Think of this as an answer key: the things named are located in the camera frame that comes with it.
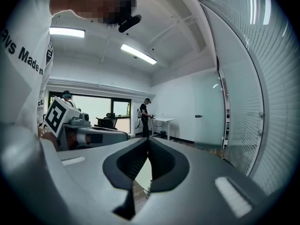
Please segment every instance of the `floor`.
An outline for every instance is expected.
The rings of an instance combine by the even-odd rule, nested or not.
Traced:
[[[139,137],[142,137],[142,135],[132,137],[131,139],[139,138]],[[196,147],[193,143],[187,143],[187,142],[176,141],[176,140],[173,140],[173,142],[182,144],[184,146],[189,146],[189,147],[192,147],[195,149],[200,149],[200,148]],[[222,158],[224,157],[224,150],[222,150],[222,149],[203,149],[203,150],[208,151],[212,154],[215,154],[219,157],[222,157]],[[147,197],[144,193],[143,188],[136,181],[134,181],[134,183],[133,183],[133,196],[134,196],[134,203],[135,203],[135,212],[138,213],[142,209],[143,205],[147,202]]]
[[[135,213],[138,213],[147,202],[144,189],[136,181],[133,182],[133,200],[135,203]]]

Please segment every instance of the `trash can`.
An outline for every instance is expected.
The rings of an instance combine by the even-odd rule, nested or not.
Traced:
[[[165,138],[166,137],[166,132],[165,131],[161,131],[160,132],[160,138]]]

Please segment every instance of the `desk leg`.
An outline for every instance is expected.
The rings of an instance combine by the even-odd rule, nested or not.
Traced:
[[[167,124],[168,124],[168,141],[169,141],[170,140],[170,123],[167,122]]]
[[[152,136],[153,136],[153,135],[154,135],[154,130],[153,130],[153,120],[150,120],[150,124],[151,124]]]

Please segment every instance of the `man in black shirt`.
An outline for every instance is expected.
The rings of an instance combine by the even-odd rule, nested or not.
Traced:
[[[149,137],[149,128],[148,128],[148,118],[152,118],[152,116],[148,115],[147,106],[150,102],[149,98],[146,98],[144,103],[142,103],[140,110],[142,112],[142,137]]]

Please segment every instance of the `person wearing headset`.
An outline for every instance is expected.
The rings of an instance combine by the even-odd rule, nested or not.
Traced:
[[[57,148],[54,135],[38,127],[53,65],[52,18],[71,11],[83,19],[114,25],[130,18],[135,7],[136,0],[19,0],[0,30],[0,88],[6,88],[1,95],[9,98],[1,102],[0,123],[26,127]]]
[[[153,118],[153,115],[148,115],[147,112],[147,105],[149,103],[151,103],[150,99],[146,98],[140,106],[140,111],[142,112],[142,137],[149,137],[148,118]]]
[[[64,99],[64,101],[65,101],[66,103],[68,103],[70,106],[72,106],[73,108],[76,109],[76,106],[75,106],[74,101],[71,100],[72,95],[71,95],[71,93],[70,93],[68,90],[66,90],[66,91],[64,91],[64,92],[62,93],[62,98]]]

